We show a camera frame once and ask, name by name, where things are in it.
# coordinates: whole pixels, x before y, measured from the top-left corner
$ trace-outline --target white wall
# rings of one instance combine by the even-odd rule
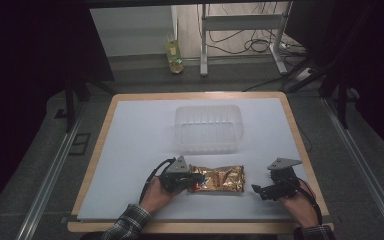
[[[90,10],[107,57],[165,53],[171,6]]]

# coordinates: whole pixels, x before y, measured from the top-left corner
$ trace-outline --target person's left hand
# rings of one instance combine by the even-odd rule
[[[154,177],[146,189],[145,196],[139,206],[150,214],[165,207],[180,192],[167,192],[162,186],[159,177]]]

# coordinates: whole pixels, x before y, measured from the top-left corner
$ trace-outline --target brown packet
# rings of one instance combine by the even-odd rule
[[[244,166],[226,166],[207,168],[189,165],[192,173],[201,173],[205,176],[202,184],[189,188],[189,192],[244,192],[245,173]]]

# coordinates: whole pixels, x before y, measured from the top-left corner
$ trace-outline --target gray floor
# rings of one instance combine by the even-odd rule
[[[111,59],[116,82],[108,83],[123,93],[241,91],[279,77],[270,56],[223,58],[210,61],[209,76],[199,77],[197,61],[186,61],[185,72],[173,75],[161,56]],[[276,91],[272,82],[253,91]],[[297,93],[288,94],[295,119],[326,204],[335,224],[338,239],[384,239],[384,216],[360,175],[332,120],[317,95],[320,82]],[[34,231],[33,239],[79,239],[66,227],[80,184],[100,132],[111,96],[89,85],[91,100],[79,125],[78,134],[90,134],[83,155],[72,146],[61,173]],[[0,196],[0,239],[16,238],[30,205],[65,137],[66,122],[55,119],[65,107],[63,93],[49,99],[47,116],[17,172]],[[384,142],[365,123],[352,104],[348,104],[350,132],[384,189]],[[291,239],[291,236],[279,236]]]

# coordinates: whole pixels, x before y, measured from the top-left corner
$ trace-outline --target plaid sleeve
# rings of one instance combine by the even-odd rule
[[[137,204],[129,204],[117,222],[102,236],[103,240],[137,239],[151,215]]]
[[[294,231],[295,239],[305,240],[335,240],[332,229],[328,225],[311,228],[296,228]]]

